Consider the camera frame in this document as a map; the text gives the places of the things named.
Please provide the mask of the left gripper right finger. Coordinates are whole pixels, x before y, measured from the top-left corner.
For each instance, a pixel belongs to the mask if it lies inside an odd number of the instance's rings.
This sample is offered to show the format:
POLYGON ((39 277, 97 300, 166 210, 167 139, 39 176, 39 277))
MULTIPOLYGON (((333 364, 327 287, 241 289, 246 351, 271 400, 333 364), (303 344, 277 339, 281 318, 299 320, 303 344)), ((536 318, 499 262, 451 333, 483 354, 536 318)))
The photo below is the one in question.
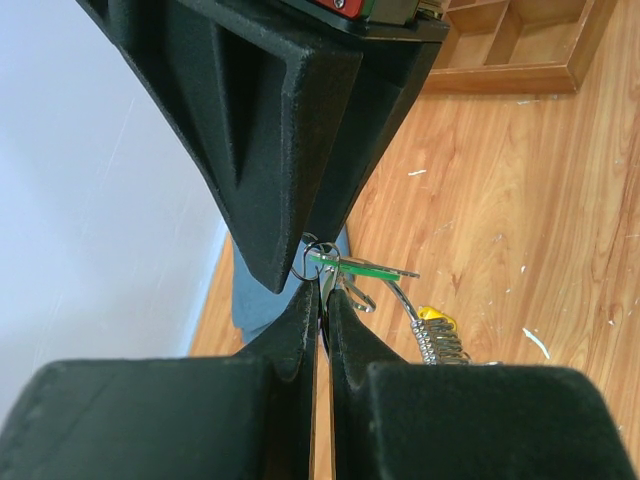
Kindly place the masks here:
POLYGON ((328 299, 338 479, 632 479, 600 392, 562 367, 403 360, 328 299))

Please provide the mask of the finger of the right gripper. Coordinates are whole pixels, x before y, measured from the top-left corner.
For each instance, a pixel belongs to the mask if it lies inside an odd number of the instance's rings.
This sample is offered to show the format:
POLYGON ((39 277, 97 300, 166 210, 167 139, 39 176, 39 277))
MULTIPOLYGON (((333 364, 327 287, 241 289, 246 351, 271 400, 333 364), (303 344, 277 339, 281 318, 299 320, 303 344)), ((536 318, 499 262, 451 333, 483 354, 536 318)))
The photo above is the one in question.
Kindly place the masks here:
POLYGON ((200 170, 241 255, 284 288, 362 61, 333 40, 189 38, 179 1, 85 1, 200 170))

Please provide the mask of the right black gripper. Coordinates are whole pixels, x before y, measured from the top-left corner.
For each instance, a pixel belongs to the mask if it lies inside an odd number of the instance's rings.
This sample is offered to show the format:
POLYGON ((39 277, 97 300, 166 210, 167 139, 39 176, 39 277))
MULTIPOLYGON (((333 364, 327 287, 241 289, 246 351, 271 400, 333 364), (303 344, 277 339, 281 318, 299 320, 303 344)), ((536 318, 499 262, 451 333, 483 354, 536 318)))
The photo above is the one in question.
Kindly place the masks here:
POLYGON ((418 98, 449 27, 428 1, 179 1, 189 38, 266 50, 334 40, 362 54, 305 231, 334 240, 418 98))

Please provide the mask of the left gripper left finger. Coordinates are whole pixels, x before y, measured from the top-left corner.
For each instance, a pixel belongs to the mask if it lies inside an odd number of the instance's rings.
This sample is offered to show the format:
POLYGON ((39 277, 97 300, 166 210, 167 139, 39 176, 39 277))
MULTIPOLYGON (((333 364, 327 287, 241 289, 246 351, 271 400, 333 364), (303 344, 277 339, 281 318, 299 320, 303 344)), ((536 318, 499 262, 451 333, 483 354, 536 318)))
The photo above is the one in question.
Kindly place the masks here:
POLYGON ((318 286, 225 357, 42 367, 1 432, 5 479, 309 479, 318 286))

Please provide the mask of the green key tag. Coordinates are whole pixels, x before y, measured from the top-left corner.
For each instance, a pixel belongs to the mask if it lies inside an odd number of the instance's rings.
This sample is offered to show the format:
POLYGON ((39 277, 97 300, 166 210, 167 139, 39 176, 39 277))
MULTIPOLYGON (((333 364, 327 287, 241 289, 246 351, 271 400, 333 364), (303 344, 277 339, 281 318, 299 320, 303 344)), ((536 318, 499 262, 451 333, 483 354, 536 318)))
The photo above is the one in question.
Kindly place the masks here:
POLYGON ((341 272, 354 276, 366 276, 381 280, 392 281, 398 281, 403 277, 412 279, 420 278, 420 274, 416 272, 367 263, 364 260, 354 259, 351 257, 338 258, 336 255, 312 252, 311 259, 325 267, 336 268, 341 272))

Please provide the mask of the yellow key tag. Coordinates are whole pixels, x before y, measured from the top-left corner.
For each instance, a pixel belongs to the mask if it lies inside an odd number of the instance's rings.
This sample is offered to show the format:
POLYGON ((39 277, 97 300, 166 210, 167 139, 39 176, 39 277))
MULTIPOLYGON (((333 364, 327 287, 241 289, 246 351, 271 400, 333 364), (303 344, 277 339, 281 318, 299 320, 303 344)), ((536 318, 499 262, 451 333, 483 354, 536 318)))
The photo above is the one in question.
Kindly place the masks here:
POLYGON ((446 322, 450 323, 453 326, 453 329, 456 330, 457 329, 457 322, 451 318, 450 316, 442 313, 441 311, 430 307, 430 306, 423 306, 420 307, 418 309, 418 316, 422 319, 422 320, 434 320, 434 319, 443 319, 446 322))

